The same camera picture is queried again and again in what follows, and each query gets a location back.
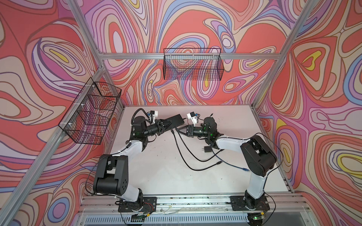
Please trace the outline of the black network switch box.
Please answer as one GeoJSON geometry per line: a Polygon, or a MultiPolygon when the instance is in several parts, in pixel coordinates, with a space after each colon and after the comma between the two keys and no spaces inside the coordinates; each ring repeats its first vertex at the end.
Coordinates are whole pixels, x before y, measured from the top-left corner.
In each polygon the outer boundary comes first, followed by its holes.
{"type": "Polygon", "coordinates": [[[180,114],[169,117],[169,118],[165,119],[165,121],[166,122],[164,123],[164,125],[165,125],[166,130],[171,130],[173,128],[184,125],[184,123],[185,123],[183,117],[180,114]]]}

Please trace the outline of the black power adapter with cord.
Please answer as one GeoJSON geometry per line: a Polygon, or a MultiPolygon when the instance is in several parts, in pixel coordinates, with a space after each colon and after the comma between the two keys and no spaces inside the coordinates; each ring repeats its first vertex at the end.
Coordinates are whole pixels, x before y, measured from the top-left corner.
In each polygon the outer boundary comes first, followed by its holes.
{"type": "Polygon", "coordinates": [[[206,153],[210,153],[212,152],[212,147],[213,147],[213,135],[215,133],[215,127],[217,126],[215,123],[214,118],[212,117],[212,115],[210,115],[209,117],[206,117],[203,120],[203,124],[202,124],[202,128],[203,128],[203,133],[204,133],[204,139],[205,142],[207,144],[207,146],[204,147],[204,151],[206,153]]]}

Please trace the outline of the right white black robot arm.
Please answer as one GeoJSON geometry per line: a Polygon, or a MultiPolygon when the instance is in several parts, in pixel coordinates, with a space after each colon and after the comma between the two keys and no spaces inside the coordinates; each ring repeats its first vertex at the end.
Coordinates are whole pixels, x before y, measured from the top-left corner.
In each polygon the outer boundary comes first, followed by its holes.
{"type": "Polygon", "coordinates": [[[178,129],[179,134],[205,140],[209,147],[226,149],[243,154],[247,170],[251,172],[249,186],[242,200],[248,210],[256,210],[265,203],[265,185],[277,163],[277,156],[259,135],[250,138],[229,137],[217,130],[213,117],[207,117],[200,126],[187,125],[178,129]]]}

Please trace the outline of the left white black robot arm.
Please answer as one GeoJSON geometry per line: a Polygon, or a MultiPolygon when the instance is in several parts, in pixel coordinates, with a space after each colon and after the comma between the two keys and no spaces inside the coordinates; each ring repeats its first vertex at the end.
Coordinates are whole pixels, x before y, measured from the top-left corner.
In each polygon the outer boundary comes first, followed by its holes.
{"type": "Polygon", "coordinates": [[[157,113],[151,111],[144,116],[137,116],[139,108],[131,118],[131,132],[124,148],[115,154],[104,154],[100,157],[93,182],[95,195],[109,195],[119,199],[119,204],[134,212],[145,206],[143,192],[129,182],[129,163],[145,150],[149,137],[159,136],[172,127],[171,119],[157,119],[157,113]]]}

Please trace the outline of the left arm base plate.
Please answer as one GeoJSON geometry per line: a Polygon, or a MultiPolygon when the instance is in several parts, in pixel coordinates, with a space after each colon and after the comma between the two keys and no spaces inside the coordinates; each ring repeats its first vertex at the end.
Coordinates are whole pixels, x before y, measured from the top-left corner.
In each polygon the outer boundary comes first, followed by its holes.
{"type": "Polygon", "coordinates": [[[151,214],[156,211],[157,197],[149,196],[139,198],[136,202],[117,200],[115,205],[121,213],[144,213],[151,214]]]}

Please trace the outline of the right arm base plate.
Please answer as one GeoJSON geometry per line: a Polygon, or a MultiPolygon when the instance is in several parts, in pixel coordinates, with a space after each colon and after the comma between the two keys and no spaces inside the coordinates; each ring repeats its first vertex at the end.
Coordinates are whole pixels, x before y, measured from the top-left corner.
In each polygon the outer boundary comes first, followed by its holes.
{"type": "Polygon", "coordinates": [[[233,211],[269,211],[270,205],[267,198],[263,195],[258,199],[251,196],[230,196],[230,205],[233,211]]]}

